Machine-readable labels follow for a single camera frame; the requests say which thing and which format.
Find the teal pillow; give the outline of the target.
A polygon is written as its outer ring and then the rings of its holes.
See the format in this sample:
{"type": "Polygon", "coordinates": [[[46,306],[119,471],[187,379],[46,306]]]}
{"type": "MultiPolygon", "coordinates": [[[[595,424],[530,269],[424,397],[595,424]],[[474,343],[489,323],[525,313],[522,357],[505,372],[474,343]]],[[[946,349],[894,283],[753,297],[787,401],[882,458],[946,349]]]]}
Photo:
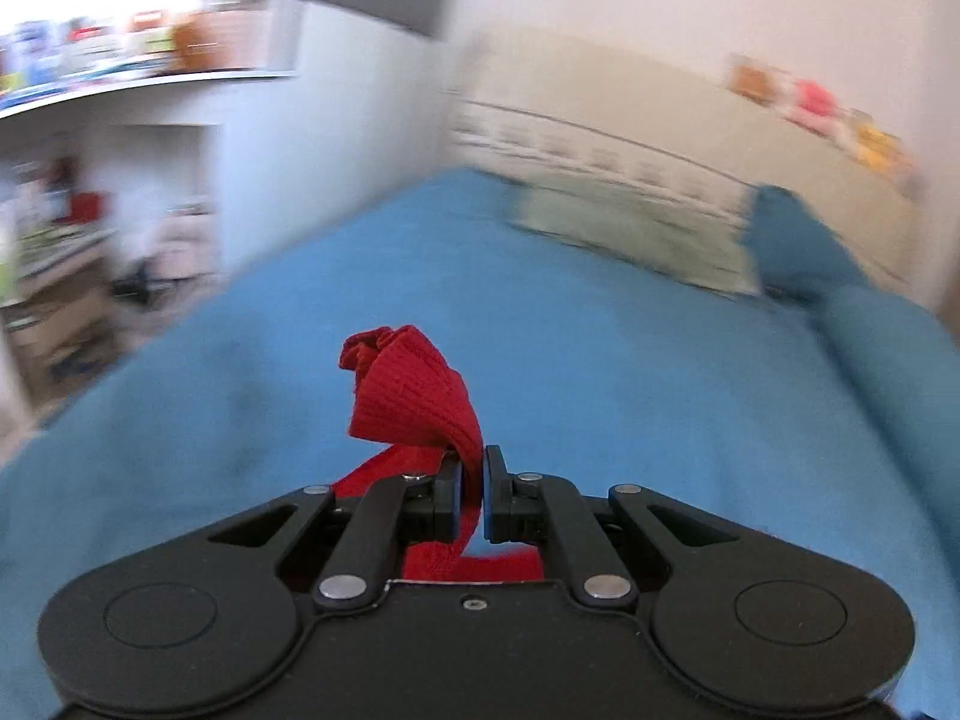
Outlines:
{"type": "Polygon", "coordinates": [[[810,301],[841,286],[869,286],[832,230],[786,188],[754,188],[743,245],[766,293],[810,301]]]}

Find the blue bed cover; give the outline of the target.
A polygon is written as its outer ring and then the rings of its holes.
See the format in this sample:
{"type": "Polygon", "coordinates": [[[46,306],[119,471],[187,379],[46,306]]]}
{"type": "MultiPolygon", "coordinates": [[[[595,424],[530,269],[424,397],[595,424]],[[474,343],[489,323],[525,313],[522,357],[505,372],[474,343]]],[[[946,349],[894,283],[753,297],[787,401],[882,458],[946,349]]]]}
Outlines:
{"type": "Polygon", "coordinates": [[[59,707],[36,647],[64,583],[353,470],[343,342],[415,325],[516,470],[641,484],[882,577],[918,642],[898,710],[958,712],[958,585],[817,309],[726,298],[512,224],[449,171],[230,284],[78,397],[2,473],[2,712],[59,707]]]}

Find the plush toys on headboard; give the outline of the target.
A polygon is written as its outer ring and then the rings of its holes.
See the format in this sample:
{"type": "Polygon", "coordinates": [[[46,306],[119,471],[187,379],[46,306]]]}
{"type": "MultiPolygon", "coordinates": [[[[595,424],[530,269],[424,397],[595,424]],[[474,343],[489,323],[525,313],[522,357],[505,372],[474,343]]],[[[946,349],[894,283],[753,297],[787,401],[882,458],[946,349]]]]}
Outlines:
{"type": "Polygon", "coordinates": [[[872,115],[844,107],[822,83],[797,78],[745,55],[732,55],[727,87],[825,138],[848,158],[889,181],[901,195],[919,199],[923,181],[900,138],[882,130],[872,115]]]}

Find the teal bolster cushion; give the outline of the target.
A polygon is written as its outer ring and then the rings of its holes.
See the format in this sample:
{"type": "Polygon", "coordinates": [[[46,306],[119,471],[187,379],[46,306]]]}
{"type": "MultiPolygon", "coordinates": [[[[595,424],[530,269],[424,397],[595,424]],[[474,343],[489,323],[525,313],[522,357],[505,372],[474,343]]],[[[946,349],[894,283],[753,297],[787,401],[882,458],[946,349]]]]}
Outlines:
{"type": "Polygon", "coordinates": [[[923,307],[866,286],[832,289],[818,301],[817,316],[957,569],[957,346],[923,307]]]}

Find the red knit garment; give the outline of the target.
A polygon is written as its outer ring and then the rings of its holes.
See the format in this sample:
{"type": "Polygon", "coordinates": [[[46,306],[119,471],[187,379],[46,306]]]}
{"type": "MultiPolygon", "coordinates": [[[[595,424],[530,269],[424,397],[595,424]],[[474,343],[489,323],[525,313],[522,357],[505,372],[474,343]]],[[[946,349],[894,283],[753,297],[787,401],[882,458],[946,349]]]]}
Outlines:
{"type": "Polygon", "coordinates": [[[338,367],[355,374],[348,434],[386,449],[339,479],[340,497],[366,493],[376,481],[402,473],[438,472],[452,450],[464,466],[459,533],[449,544],[414,544],[405,551],[402,577],[428,582],[539,582],[544,567],[532,548],[469,556],[482,509],[483,439],[469,392],[427,335],[413,327],[381,327],[343,343],[338,367]]]}

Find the white shelf unit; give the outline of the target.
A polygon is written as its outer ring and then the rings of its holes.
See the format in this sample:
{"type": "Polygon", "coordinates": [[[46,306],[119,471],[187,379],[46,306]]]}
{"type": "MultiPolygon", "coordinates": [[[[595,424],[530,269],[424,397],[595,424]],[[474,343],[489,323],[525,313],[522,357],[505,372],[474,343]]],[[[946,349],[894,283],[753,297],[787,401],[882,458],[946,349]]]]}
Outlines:
{"type": "Polygon", "coordinates": [[[218,13],[230,28],[267,28],[277,65],[125,83],[3,125],[5,138],[65,135],[80,160],[80,185],[106,202],[104,218],[71,254],[28,266],[20,294],[3,307],[3,317],[13,317],[55,280],[80,282],[78,299],[53,311],[53,330],[37,320],[3,330],[3,433],[46,405],[37,364],[51,346],[88,335],[99,358],[114,361],[295,238],[280,124],[295,94],[302,15],[296,0],[218,13]]]}

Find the cream quilted headboard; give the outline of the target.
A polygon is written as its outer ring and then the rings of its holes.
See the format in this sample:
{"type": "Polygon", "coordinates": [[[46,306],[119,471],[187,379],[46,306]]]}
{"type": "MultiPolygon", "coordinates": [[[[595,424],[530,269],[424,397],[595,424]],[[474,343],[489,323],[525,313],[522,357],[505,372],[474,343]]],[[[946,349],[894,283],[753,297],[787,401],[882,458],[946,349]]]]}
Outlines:
{"type": "Polygon", "coordinates": [[[638,52],[527,26],[478,34],[451,89],[446,153],[516,181],[592,177],[734,224],[750,188],[777,185],[877,286],[910,291],[913,200],[832,140],[638,52]]]}

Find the green pillow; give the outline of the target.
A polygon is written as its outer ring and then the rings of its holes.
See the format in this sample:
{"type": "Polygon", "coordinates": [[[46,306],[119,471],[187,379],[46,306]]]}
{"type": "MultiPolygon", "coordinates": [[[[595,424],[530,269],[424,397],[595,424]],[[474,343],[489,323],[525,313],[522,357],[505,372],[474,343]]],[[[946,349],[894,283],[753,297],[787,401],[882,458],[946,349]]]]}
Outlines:
{"type": "Polygon", "coordinates": [[[695,288],[727,296],[760,292],[736,224],[633,188],[545,177],[521,188],[511,221],[695,288]]]}

